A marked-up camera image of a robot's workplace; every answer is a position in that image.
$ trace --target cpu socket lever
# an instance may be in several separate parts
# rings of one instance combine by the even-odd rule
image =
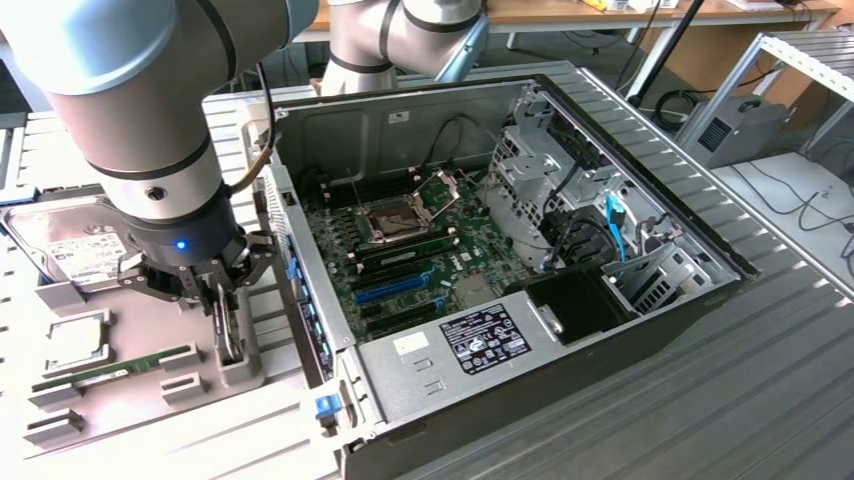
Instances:
[[[434,214],[424,206],[424,200],[422,199],[420,191],[436,180],[442,181],[442,183],[448,187],[451,200],[442,206],[442,208],[439,208],[439,210]],[[444,170],[439,170],[436,173],[434,173],[424,181],[424,183],[418,186],[418,188],[412,192],[412,195],[410,196],[410,200],[412,202],[412,210],[415,210],[418,216],[422,217],[428,224],[432,223],[436,218],[439,218],[439,216],[447,211],[448,208],[451,208],[451,205],[454,205],[454,202],[456,202],[458,199],[459,191],[456,189],[456,179],[454,178],[454,175],[448,174],[448,172],[446,172]]]

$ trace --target blue pcie slot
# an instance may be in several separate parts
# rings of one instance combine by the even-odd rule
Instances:
[[[366,290],[364,292],[356,293],[356,305],[362,305],[363,303],[372,302],[374,300],[382,300],[383,298],[388,298],[394,295],[398,295],[399,293],[403,293],[407,290],[424,288],[430,283],[430,278],[432,277],[432,272],[435,271],[435,269],[436,267],[434,266],[428,272],[420,273],[395,283],[383,285],[382,287],[376,287],[370,290]]]

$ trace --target green circuit board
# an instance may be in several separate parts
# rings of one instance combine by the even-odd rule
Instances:
[[[498,298],[511,283],[532,275],[514,252],[512,242],[490,218],[478,197],[482,195],[478,186],[460,180],[456,187],[459,198],[428,227],[422,227],[427,232],[412,233],[416,219],[408,216],[411,198],[407,195],[360,206],[307,211],[338,300],[359,342],[375,340]],[[448,187],[438,181],[430,182],[419,193],[432,213],[451,199]],[[411,237],[372,243],[378,228],[392,235],[406,234],[408,230]],[[374,281],[371,288],[360,288],[366,279],[387,274],[394,278]],[[426,277],[416,288],[376,300],[356,301],[359,294],[394,287],[406,279],[418,282],[419,275]]]

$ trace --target gray device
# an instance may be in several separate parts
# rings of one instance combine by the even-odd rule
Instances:
[[[697,105],[685,126],[699,116],[709,102]],[[789,112],[778,103],[770,103],[758,95],[729,98],[699,139],[686,150],[691,158],[706,168],[718,168],[753,160],[774,139]]]
[[[757,275],[546,77],[276,107],[264,217],[347,478],[602,380]]]

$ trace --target desk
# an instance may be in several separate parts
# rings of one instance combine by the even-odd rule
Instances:
[[[825,0],[809,0],[807,4],[813,12],[813,20],[805,28],[813,30],[839,8]],[[488,5],[490,32],[511,34],[507,42],[508,48],[514,48],[519,33],[639,29],[646,27],[651,15],[651,11],[645,13],[634,10],[599,12],[591,6],[575,0],[490,0]],[[689,6],[690,0],[681,0],[677,8],[663,9],[657,13],[651,27],[661,31],[657,36],[647,36],[649,43],[645,43],[643,47],[649,51],[649,55],[629,89],[629,94],[635,93],[641,88],[641,84],[650,73],[655,60],[661,56],[667,40],[673,37],[675,26]],[[706,0],[691,26],[787,24],[791,21],[791,12],[789,10],[745,12],[730,5],[726,0]],[[762,28],[754,28],[750,32],[741,32],[742,34],[737,36],[730,36],[730,32],[725,34],[710,30],[702,35],[702,38],[694,38],[693,45],[686,45],[686,43],[691,43],[693,37],[698,37],[694,34],[695,30],[690,29],[674,53],[669,67],[695,87],[707,88],[706,85],[714,83],[709,88],[717,88],[726,72],[735,65],[737,59],[755,37],[757,30],[762,30]],[[781,25],[777,25],[774,30],[782,30]],[[714,35],[709,35],[709,33],[718,33],[718,37],[727,37],[715,39],[717,48],[710,48],[709,37],[714,37]],[[315,22],[308,27],[308,30],[296,37],[295,42],[326,42],[328,40],[330,6],[327,0],[320,0],[320,9]],[[12,71],[19,88],[24,92],[33,110],[48,110],[49,107],[47,106],[44,95],[20,75],[8,50],[8,45],[0,40],[1,59]],[[713,61],[709,62],[707,67],[703,65],[703,68],[698,69],[698,58],[713,59]]]

